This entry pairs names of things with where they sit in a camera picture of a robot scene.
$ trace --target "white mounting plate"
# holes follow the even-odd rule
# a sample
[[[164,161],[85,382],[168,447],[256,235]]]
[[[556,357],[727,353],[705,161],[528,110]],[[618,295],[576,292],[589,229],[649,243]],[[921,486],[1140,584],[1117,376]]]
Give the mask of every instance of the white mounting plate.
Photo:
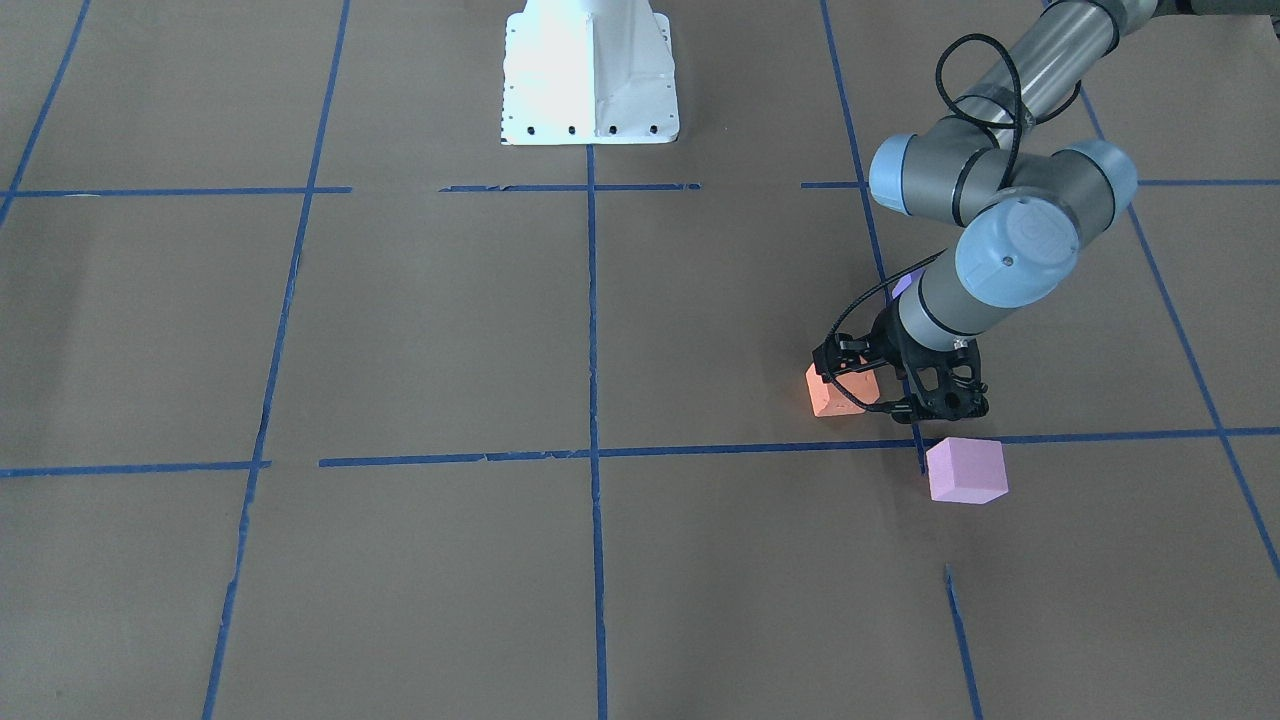
[[[664,60],[671,72],[632,73],[634,45],[644,47],[646,38],[602,46],[598,23],[614,18],[581,13],[571,22],[549,27],[545,17],[540,23],[530,22],[527,10],[507,19],[503,145],[639,145],[676,140],[680,110],[671,60],[671,20],[666,15],[653,13],[655,23],[637,22],[634,33],[660,33],[659,47],[666,49],[667,58],[659,64]],[[621,87],[602,92],[605,74]]]

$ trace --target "light blue joint cap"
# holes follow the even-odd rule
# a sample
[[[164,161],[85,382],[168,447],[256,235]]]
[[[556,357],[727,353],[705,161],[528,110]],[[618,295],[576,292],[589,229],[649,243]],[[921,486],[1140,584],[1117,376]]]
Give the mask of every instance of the light blue joint cap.
[[[1102,169],[1115,197],[1116,211],[1111,217],[1111,222],[1115,223],[1133,202],[1133,196],[1138,195],[1138,168],[1124,150],[1105,140],[1084,140],[1066,149],[1084,155]]]
[[[1079,254],[1080,234],[1057,205],[1010,197],[965,228],[956,245],[956,273],[982,302],[1023,307],[1071,274]]]
[[[897,210],[904,215],[906,201],[902,200],[902,161],[906,160],[906,146],[915,135],[895,135],[884,141],[872,158],[870,186],[876,202]]]

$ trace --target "block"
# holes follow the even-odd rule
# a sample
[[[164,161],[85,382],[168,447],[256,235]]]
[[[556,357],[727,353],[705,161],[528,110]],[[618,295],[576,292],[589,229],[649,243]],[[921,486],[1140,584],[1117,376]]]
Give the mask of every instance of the block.
[[[1005,448],[993,439],[950,437],[925,454],[929,495],[938,502],[982,505],[1009,492]]]
[[[836,389],[836,386],[822,382],[822,375],[817,368],[809,365],[805,373],[809,383],[809,401],[813,404],[813,414],[817,418],[832,418],[835,415],[858,415],[865,413],[854,405],[847,397]],[[854,397],[863,402],[876,402],[879,400],[879,384],[876,382],[876,373],[845,373],[840,375],[840,384],[854,393]]]
[[[909,288],[909,287],[911,287],[911,283],[919,282],[920,281],[920,275],[923,275],[923,274],[924,274],[924,268],[920,268],[919,270],[915,270],[914,273],[908,273],[908,274],[902,275],[902,278],[900,281],[897,281],[897,284],[893,286],[893,292],[892,292],[893,297],[897,297],[899,295],[902,295],[902,291],[906,290],[906,288]]]

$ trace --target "robotic arm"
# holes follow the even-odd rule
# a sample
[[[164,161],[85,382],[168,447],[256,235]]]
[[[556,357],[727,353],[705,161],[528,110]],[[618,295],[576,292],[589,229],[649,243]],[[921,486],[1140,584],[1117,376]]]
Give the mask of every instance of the robotic arm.
[[[1271,14],[1280,13],[1280,1],[1059,0],[1011,50],[982,35],[947,47],[937,85],[951,114],[924,135],[884,141],[869,182],[878,204],[965,231],[955,247],[886,279],[846,309],[814,350],[826,382],[900,423],[987,414],[977,337],[1052,292],[1138,191],[1137,168],[1115,145],[1088,140],[1046,158],[1020,154],[1021,140],[1075,99],[1080,78],[1121,37],[1172,13]],[[942,68],[972,41],[993,46],[1001,63],[952,100]],[[838,332],[858,304],[919,268],[923,275],[890,302],[869,333]],[[906,397],[864,404],[836,380],[881,365],[896,369]]]

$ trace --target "white plastic bracket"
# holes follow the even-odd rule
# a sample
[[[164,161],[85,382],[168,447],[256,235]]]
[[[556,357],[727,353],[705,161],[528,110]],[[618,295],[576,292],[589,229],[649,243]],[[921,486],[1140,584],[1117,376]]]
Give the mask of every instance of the white plastic bracket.
[[[527,0],[507,19],[504,145],[672,142],[671,20],[649,0]]]

